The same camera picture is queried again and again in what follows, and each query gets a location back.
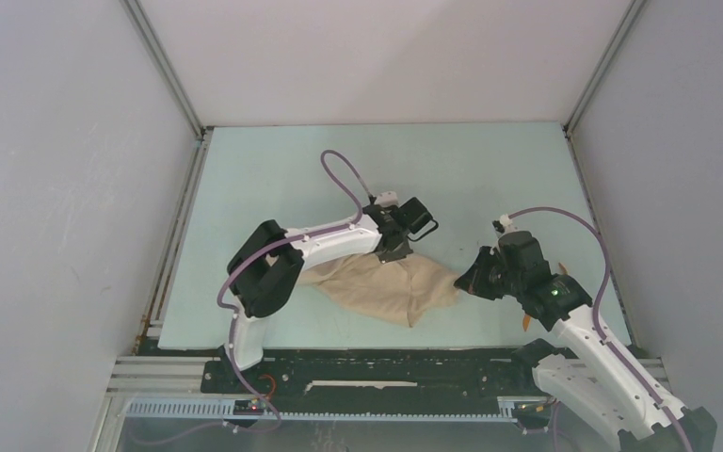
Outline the beige cloth napkin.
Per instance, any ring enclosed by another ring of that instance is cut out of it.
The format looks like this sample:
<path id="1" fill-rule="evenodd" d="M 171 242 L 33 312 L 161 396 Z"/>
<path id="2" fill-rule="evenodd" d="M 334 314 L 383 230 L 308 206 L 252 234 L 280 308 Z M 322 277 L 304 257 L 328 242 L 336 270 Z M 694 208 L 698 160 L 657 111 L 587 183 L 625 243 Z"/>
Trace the beige cloth napkin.
<path id="1" fill-rule="evenodd" d="M 387 263 L 374 254 L 353 254 L 302 272 L 297 283 L 356 314 L 412 328 L 426 312 L 458 303 L 457 278 L 419 254 Z"/>

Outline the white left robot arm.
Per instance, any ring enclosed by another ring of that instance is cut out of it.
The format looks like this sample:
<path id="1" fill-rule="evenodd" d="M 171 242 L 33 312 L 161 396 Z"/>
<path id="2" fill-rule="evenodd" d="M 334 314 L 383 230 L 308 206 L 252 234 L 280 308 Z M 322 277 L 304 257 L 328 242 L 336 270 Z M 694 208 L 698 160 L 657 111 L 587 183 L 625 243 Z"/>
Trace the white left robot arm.
<path id="1" fill-rule="evenodd" d="M 288 302 L 304 271 L 354 254 L 372 254 L 382 263 L 400 260 L 411 254 L 411 243 L 439 226 L 419 199 L 400 203 L 392 191 L 324 225 L 285 229 L 274 219 L 261 223 L 227 264 L 228 278 L 217 295 L 217 305 L 232 312 L 224 380 L 237 392 L 256 387 L 269 319 Z"/>

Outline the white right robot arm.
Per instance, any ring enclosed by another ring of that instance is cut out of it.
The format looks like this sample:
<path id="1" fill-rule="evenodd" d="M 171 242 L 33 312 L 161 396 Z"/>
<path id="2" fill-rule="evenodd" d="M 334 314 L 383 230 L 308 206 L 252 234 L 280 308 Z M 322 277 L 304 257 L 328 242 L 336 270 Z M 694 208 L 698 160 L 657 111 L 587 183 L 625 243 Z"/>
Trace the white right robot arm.
<path id="1" fill-rule="evenodd" d="M 514 217 L 493 222 L 494 246 L 480 248 L 454 283 L 482 299 L 514 298 L 555 338 L 516 350 L 509 369 L 521 393 L 537 390 L 571 409 L 614 451 L 711 451 L 717 423 L 703 407 L 687 407 L 624 346 L 601 314 L 607 281 L 589 293 L 556 273 L 538 240 Z"/>

